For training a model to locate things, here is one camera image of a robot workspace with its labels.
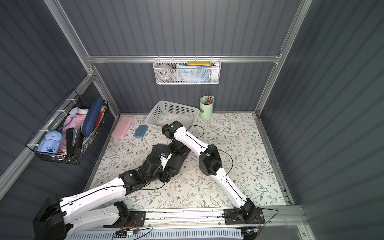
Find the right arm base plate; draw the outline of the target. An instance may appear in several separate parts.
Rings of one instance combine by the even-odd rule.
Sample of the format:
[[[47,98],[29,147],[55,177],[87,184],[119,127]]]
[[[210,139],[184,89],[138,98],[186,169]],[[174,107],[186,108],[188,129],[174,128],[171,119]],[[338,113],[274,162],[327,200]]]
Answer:
[[[261,208],[255,208],[251,214],[245,214],[239,209],[224,209],[222,217],[226,225],[264,224],[265,218]]]

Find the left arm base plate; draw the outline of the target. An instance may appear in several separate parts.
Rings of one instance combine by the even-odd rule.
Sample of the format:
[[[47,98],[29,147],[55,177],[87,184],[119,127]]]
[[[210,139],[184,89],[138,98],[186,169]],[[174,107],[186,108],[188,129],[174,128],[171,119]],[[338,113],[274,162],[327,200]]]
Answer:
[[[103,228],[141,228],[144,226],[146,213],[145,211],[130,212],[128,217],[119,217],[114,224],[103,225]]]

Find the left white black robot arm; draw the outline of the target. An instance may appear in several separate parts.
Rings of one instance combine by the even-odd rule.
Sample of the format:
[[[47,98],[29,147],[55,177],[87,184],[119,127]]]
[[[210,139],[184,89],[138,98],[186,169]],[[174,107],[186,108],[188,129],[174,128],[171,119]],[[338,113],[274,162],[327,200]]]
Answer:
[[[95,189],[62,199],[49,197],[33,220],[35,239],[64,240],[75,232],[94,227],[134,226],[136,220],[123,202],[105,209],[95,208],[135,191],[146,190],[153,181],[169,182],[179,173],[184,161],[185,158],[177,154],[150,154],[137,169],[126,171]]]

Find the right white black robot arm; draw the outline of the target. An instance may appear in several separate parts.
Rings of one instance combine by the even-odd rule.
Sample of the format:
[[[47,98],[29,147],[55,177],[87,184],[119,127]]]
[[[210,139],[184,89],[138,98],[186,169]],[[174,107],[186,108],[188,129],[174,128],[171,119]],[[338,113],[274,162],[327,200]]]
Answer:
[[[162,127],[162,133],[172,141],[178,141],[195,153],[199,160],[201,172],[214,179],[230,198],[234,209],[238,211],[238,219],[246,223],[256,209],[253,201],[244,195],[230,179],[223,167],[219,149],[214,144],[207,144],[191,134],[180,122],[175,121]]]

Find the dark grey long pants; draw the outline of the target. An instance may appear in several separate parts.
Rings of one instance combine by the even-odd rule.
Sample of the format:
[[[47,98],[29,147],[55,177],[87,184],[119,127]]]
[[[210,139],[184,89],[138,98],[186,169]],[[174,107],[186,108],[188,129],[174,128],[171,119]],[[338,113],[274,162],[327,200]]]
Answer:
[[[174,176],[176,176],[179,173],[179,171],[181,170],[183,163],[189,154],[187,156],[178,155],[171,150],[170,146],[171,146],[171,144],[168,146],[162,145],[162,144],[154,145],[150,154],[160,154],[162,152],[173,154],[174,158],[171,162],[171,167],[176,169],[176,173],[174,175]]]

